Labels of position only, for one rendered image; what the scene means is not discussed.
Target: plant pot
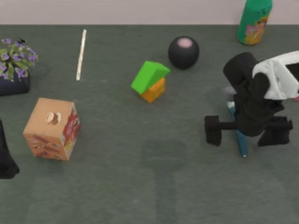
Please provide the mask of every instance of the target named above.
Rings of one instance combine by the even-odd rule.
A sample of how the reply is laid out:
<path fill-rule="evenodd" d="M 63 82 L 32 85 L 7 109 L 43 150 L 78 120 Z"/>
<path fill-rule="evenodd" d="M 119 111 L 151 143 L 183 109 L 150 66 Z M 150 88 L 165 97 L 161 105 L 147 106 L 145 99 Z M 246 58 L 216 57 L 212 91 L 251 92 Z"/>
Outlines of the plant pot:
<path fill-rule="evenodd" d="M 30 89 L 30 74 L 28 77 L 18 78 L 18 75 L 14 73 L 14 82 L 11 80 L 5 80 L 4 77 L 0 77 L 0 96 L 8 96 L 15 94 L 22 94 L 29 92 Z"/>

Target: stick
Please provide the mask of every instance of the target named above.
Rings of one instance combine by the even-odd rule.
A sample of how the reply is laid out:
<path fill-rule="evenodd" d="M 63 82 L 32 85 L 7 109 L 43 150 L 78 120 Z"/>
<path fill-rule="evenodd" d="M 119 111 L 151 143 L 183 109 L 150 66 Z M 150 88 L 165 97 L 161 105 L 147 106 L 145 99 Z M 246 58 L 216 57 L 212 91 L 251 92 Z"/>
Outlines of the stick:
<path fill-rule="evenodd" d="M 82 62 L 83 62 L 85 40 L 86 40 L 86 29 L 83 30 L 83 34 L 82 34 L 81 48 L 80 48 L 80 55 L 79 55 L 79 60 L 78 60 L 78 68 L 77 68 L 77 76 L 76 76 L 77 81 L 79 81 L 81 78 L 81 68 L 82 68 Z"/>

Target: blue object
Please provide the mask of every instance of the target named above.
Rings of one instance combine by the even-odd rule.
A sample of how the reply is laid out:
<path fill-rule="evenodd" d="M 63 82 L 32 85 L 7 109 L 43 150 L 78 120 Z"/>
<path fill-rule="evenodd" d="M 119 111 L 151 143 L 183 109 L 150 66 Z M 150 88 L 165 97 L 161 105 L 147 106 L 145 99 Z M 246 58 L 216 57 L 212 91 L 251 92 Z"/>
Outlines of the blue object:
<path fill-rule="evenodd" d="M 234 106 L 229 108 L 229 113 L 232 116 L 232 118 L 235 119 L 235 115 L 234 115 L 235 107 Z M 238 145 L 239 145 L 240 154 L 242 157 L 247 157 L 248 150 L 247 150 L 246 136 L 238 130 L 236 131 L 236 135 L 237 135 L 237 141 L 238 141 Z"/>

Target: white wall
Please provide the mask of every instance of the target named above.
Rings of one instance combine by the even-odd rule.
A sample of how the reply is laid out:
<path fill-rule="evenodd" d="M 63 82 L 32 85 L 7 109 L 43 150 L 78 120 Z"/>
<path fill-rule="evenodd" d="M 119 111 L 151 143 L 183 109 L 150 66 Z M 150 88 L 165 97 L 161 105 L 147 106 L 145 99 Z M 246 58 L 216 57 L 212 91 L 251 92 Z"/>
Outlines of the white wall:
<path fill-rule="evenodd" d="M 245 0 L 0 0 L 0 24 L 237 24 Z M 299 24 L 299 0 L 274 0 L 269 24 Z"/>

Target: green can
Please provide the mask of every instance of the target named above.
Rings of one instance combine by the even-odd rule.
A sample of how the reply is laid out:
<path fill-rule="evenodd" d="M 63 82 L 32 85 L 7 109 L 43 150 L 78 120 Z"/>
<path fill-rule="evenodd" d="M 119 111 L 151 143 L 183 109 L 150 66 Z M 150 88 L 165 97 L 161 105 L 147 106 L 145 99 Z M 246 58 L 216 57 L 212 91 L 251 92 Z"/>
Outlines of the green can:
<path fill-rule="evenodd" d="M 261 41 L 272 7 L 272 0 L 246 1 L 237 32 L 239 42 L 255 45 Z"/>

